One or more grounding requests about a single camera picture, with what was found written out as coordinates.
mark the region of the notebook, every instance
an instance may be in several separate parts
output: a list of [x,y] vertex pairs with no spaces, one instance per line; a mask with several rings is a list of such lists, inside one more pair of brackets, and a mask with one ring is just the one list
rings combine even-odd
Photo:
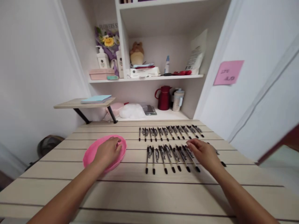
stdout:
[[82,104],[86,104],[86,103],[104,103],[106,102],[108,99],[111,98],[112,95],[100,95],[100,96],[93,96],[90,97],[88,99],[84,99],[81,100]]

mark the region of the white bag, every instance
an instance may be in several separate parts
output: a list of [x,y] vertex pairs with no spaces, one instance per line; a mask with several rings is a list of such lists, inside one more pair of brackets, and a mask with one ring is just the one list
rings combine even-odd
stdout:
[[122,118],[140,119],[145,117],[145,113],[140,104],[126,104],[119,112]]
[[208,30],[204,30],[198,37],[191,41],[191,56],[185,70],[191,70],[192,75],[198,75],[203,56],[206,52],[206,36]]

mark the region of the white shelf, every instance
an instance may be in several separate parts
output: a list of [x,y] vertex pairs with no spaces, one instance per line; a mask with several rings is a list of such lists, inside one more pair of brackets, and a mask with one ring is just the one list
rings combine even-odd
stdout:
[[100,82],[133,82],[133,81],[150,81],[150,80],[163,80],[163,79],[187,79],[187,78],[202,78],[204,75],[185,75],[185,76],[157,76],[147,78],[127,78],[127,79],[104,79],[104,80],[89,80],[89,83]]
[[182,112],[174,112],[171,109],[169,110],[159,110],[156,108],[157,115],[148,115],[142,119],[129,119],[117,117],[118,121],[131,121],[131,120],[188,120],[189,118],[184,115]]
[[145,1],[145,2],[138,2],[138,0],[134,0],[133,3],[118,4],[118,8],[130,9],[130,8],[139,8],[139,7],[148,7],[148,6],[195,2],[195,1],[198,0],[152,0],[152,1]]
[[205,21],[223,0],[153,0],[119,5],[129,38],[185,35]]

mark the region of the person's right hand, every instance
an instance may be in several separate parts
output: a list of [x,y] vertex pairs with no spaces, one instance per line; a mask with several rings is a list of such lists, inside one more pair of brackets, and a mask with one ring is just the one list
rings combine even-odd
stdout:
[[187,141],[188,148],[200,164],[210,173],[223,168],[213,146],[198,139]]
[[117,159],[121,151],[122,144],[119,144],[119,142],[121,142],[121,140],[115,137],[111,137],[107,141],[103,142],[97,149],[93,163],[103,166],[104,168],[109,166]]

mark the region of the black metal bracket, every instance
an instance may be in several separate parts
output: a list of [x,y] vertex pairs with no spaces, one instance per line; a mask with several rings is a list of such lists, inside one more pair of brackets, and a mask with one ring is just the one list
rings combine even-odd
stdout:
[[[85,115],[78,108],[74,108],[74,110],[85,121],[86,124],[91,123],[91,121],[88,120],[87,117],[85,117]],[[110,113],[110,115],[111,115],[111,117],[113,119],[113,123],[116,124],[118,122],[118,120],[115,119],[115,116],[114,116],[113,111],[112,111],[112,109],[111,109],[110,106],[108,107],[108,111],[109,111],[109,113]]]
[[115,116],[114,116],[114,114],[113,114],[113,111],[112,111],[111,107],[109,106],[109,107],[107,107],[107,108],[108,108],[108,111],[109,111],[109,113],[110,113],[110,115],[111,115],[111,117],[112,117],[113,123],[116,124],[116,123],[118,122],[118,120],[115,119]]
[[85,115],[78,108],[74,108],[74,110],[85,121],[86,124],[89,124],[91,122],[87,119],[87,117],[85,117]]

